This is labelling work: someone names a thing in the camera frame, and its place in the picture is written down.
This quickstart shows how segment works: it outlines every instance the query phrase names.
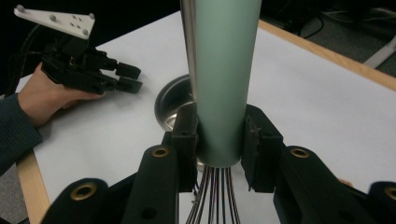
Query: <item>human hand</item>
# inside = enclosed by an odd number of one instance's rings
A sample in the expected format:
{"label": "human hand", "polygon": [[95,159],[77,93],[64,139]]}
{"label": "human hand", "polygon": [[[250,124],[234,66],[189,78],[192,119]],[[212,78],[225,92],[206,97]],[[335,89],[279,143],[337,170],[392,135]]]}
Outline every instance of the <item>human hand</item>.
{"label": "human hand", "polygon": [[41,71],[40,63],[18,93],[18,100],[33,125],[39,127],[61,108],[76,105],[79,100],[94,100],[102,96],[103,94],[79,91],[54,83]]}

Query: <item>brass insert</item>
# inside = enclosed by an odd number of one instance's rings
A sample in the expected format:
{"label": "brass insert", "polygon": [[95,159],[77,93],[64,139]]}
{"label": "brass insert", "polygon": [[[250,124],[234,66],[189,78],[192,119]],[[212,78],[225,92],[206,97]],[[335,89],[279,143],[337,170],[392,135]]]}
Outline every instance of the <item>brass insert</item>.
{"label": "brass insert", "polygon": [[290,151],[291,155],[298,157],[298,158],[308,158],[309,153],[301,148],[294,148]]}
{"label": "brass insert", "polygon": [[70,198],[74,201],[82,201],[90,198],[96,192],[96,185],[93,182],[84,183],[75,189],[70,194]]}
{"label": "brass insert", "polygon": [[164,157],[164,156],[167,156],[169,154],[169,150],[167,148],[165,148],[165,147],[159,147],[159,148],[154,149],[151,152],[151,154],[154,157]]}
{"label": "brass insert", "polygon": [[385,193],[394,201],[396,201],[396,188],[395,187],[386,187]]}

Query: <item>white mounting plate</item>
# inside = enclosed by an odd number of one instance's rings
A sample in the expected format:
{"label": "white mounting plate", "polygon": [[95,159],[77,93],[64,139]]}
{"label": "white mounting plate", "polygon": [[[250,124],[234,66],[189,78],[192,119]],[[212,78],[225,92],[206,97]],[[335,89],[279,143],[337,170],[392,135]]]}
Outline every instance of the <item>white mounting plate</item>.
{"label": "white mounting plate", "polygon": [[95,23],[93,14],[80,15],[62,12],[25,9],[22,6],[14,8],[16,16],[33,21],[51,29],[73,35],[82,39],[90,38],[92,27]]}

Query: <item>white tabletop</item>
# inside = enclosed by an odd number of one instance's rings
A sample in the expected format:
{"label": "white tabletop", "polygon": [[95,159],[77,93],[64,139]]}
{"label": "white tabletop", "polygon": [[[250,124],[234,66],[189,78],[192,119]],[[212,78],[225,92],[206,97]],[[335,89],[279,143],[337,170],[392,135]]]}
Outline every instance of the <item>white tabletop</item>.
{"label": "white tabletop", "polygon": [[[108,92],[40,129],[44,143],[35,155],[51,202],[84,177],[117,183],[137,171],[147,148],[161,143],[154,102],[164,85],[188,74],[184,43],[177,12],[98,47],[139,67],[143,87],[138,94]],[[286,145],[313,150],[356,189],[395,181],[395,91],[259,29],[247,102],[264,111]],[[279,222],[273,195],[248,192],[239,164],[233,183],[243,223]],[[180,223],[190,200],[190,194],[180,197]]]}

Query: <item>person's arm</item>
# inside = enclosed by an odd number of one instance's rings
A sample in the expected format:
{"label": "person's arm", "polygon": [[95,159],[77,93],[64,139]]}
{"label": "person's arm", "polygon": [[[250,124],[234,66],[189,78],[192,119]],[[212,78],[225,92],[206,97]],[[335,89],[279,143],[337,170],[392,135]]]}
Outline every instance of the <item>person's arm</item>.
{"label": "person's arm", "polygon": [[50,120],[56,111],[79,100],[100,97],[53,83],[39,64],[20,93],[0,101],[0,176],[24,151],[42,141],[36,128]]}

